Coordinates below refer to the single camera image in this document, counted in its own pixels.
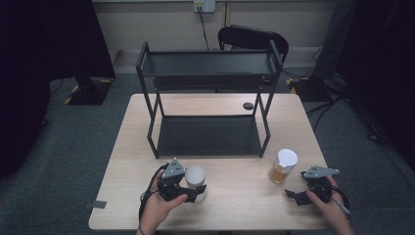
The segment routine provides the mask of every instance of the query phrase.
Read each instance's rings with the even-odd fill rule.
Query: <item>chair back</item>
[[[280,34],[273,31],[241,25],[228,25],[223,27],[217,33],[217,39],[219,40],[220,50],[225,49],[225,44],[232,45],[231,50],[235,50],[235,47],[252,50],[266,50],[269,41],[273,40],[278,53],[281,55],[283,63],[289,50],[287,40]]]

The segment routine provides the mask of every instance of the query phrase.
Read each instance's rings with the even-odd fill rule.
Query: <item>gray carpet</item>
[[[286,78],[282,75],[278,93],[289,92]],[[89,229],[91,210],[84,204],[96,199],[129,98],[141,90],[138,77],[119,74],[103,106],[63,105],[75,81],[60,83],[51,83],[57,91],[45,117],[48,123],[23,167],[0,180],[0,234],[134,234]],[[321,103],[303,105],[308,111]],[[320,114],[310,118],[311,125]],[[368,132],[352,105],[341,100],[321,118],[315,134],[328,167],[342,172],[335,178],[351,198],[356,233],[412,234],[413,178],[402,170],[394,147],[368,140]]]

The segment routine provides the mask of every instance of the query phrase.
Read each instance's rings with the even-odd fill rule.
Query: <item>human hand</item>
[[[327,176],[327,179],[330,181],[331,185],[338,187],[338,183],[333,179],[331,175]],[[306,194],[311,202],[313,202],[314,205],[321,210],[323,216],[332,226],[336,234],[354,234],[350,224],[348,223],[348,218],[345,212],[336,203],[336,201],[341,204],[344,203],[342,196],[338,192],[332,191],[332,198],[328,204],[322,202],[317,197],[317,195],[311,191],[307,191]]]
[[[157,227],[167,218],[168,213],[183,204],[187,199],[186,194],[180,195],[169,202],[163,199],[158,192],[158,181],[162,174],[163,171],[160,171],[153,182],[152,191],[155,191],[155,193],[147,200],[141,217],[140,228],[145,235],[154,234]],[[140,229],[137,230],[136,234],[142,234],[141,231]]]

